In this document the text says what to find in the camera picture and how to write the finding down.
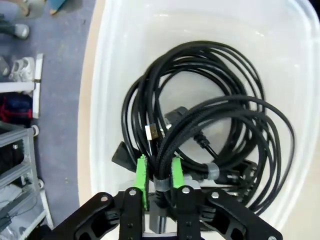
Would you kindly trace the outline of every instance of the screw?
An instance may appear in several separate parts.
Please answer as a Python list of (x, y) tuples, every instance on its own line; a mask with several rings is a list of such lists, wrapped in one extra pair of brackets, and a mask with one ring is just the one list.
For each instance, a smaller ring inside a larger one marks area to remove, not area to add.
[(136, 191), (136, 190), (134, 190), (134, 189), (130, 190), (130, 192), (129, 192), (129, 194), (130, 194), (131, 196), (136, 195), (136, 193), (137, 193), (137, 191)]
[(107, 197), (107, 196), (101, 197), (101, 202), (106, 202), (107, 200), (108, 200), (108, 197)]
[(217, 198), (219, 198), (219, 193), (217, 193), (216, 191), (214, 191), (212, 194), (211, 194), (211, 197), (213, 198), (213, 199), (217, 199)]
[(184, 194), (188, 194), (188, 193), (190, 193), (190, 189), (187, 188), (187, 187), (184, 187), (184, 188), (182, 189), (182, 192), (183, 192)]

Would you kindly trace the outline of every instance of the gray floor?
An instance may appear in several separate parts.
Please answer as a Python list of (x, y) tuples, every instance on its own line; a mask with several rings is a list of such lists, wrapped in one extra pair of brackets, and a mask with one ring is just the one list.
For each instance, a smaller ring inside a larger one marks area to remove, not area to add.
[[(79, 90), (87, 35), (95, 5), (84, 0), (68, 3), (58, 16), (22, 19), (30, 26), (27, 40), (0, 34), (0, 55), (15, 59), (44, 53), (37, 139), (38, 174), (45, 183), (54, 223), (61, 223), (79, 207), (77, 183), (77, 121)], [(0, 1), (0, 12), (18, 22), (17, 7)]]

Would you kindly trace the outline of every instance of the black cable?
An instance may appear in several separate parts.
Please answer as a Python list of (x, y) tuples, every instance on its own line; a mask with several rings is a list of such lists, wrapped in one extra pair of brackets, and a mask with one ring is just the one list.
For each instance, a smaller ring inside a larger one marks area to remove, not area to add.
[[(168, 131), (159, 98), (166, 84), (181, 72), (204, 76), (215, 83), (225, 96), (205, 101), (189, 109)], [(226, 44), (194, 41), (181, 44), (159, 57), (131, 86), (122, 106), (121, 127), (131, 160), (137, 164), (140, 157), (135, 150), (137, 146), (139, 153), (148, 157), (150, 169), (158, 179), (170, 176), (171, 160), (175, 154), (183, 159), (181, 164), (184, 172), (193, 172), (207, 178), (208, 166), (195, 162), (179, 147), (207, 126), (218, 120), (231, 118), (230, 131), (220, 152), (215, 152), (210, 145), (201, 147), (212, 155), (221, 171), (234, 168), (255, 148), (258, 149), (257, 170), (252, 181), (236, 189), (250, 189), (248, 197), (243, 200), (244, 204), (248, 204), (261, 183), (268, 163), (270, 173), (267, 183), (248, 206), (260, 214), (281, 190), (294, 153), (292, 148), (289, 164), (281, 178), (279, 136), (273, 121), (266, 116), (266, 108), (275, 112), (288, 125), (294, 146), (294, 134), (289, 121), (279, 110), (265, 102), (263, 86), (252, 63), (242, 53)], [(156, 139), (156, 158), (151, 157), (145, 133), (145, 125), (153, 123), (160, 136)], [(170, 202), (170, 193), (167, 192), (164, 197)]]

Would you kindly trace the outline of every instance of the person's foot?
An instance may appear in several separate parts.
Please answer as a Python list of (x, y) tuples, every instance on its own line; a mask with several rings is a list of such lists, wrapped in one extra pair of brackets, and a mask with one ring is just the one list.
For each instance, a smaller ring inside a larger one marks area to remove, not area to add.
[(25, 24), (16, 24), (14, 35), (20, 39), (26, 39), (29, 36), (30, 29)]
[(3, 56), (0, 56), (0, 73), (2, 73), (4, 77), (8, 76), (8, 74), (10, 73), (9, 65)]

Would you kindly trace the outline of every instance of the plastic container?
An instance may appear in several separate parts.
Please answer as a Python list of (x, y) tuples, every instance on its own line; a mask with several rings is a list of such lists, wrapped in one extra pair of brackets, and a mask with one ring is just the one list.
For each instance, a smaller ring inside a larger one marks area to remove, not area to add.
[[(121, 183), (135, 175), (111, 163), (122, 141), (121, 108), (131, 84), (149, 64), (185, 42), (209, 40), (242, 52), (258, 70), (267, 102), (291, 121), (297, 144), (286, 185), (262, 215), (281, 230), (291, 212), (313, 159), (320, 118), (320, 25), (307, 0), (108, 0), (102, 16), (92, 81), (90, 113), (90, 175), (92, 193), (117, 194)], [(161, 96), (163, 113), (191, 107), (222, 93), (194, 74), (179, 74)], [(271, 113), (277, 125), (283, 166), (289, 154), (286, 126)], [(229, 122), (206, 136), (218, 150)], [(192, 143), (192, 155), (210, 158)], [(255, 160), (255, 153), (250, 160)], [(212, 233), (205, 234), (213, 239)], [(113, 231), (109, 239), (117, 239)]]

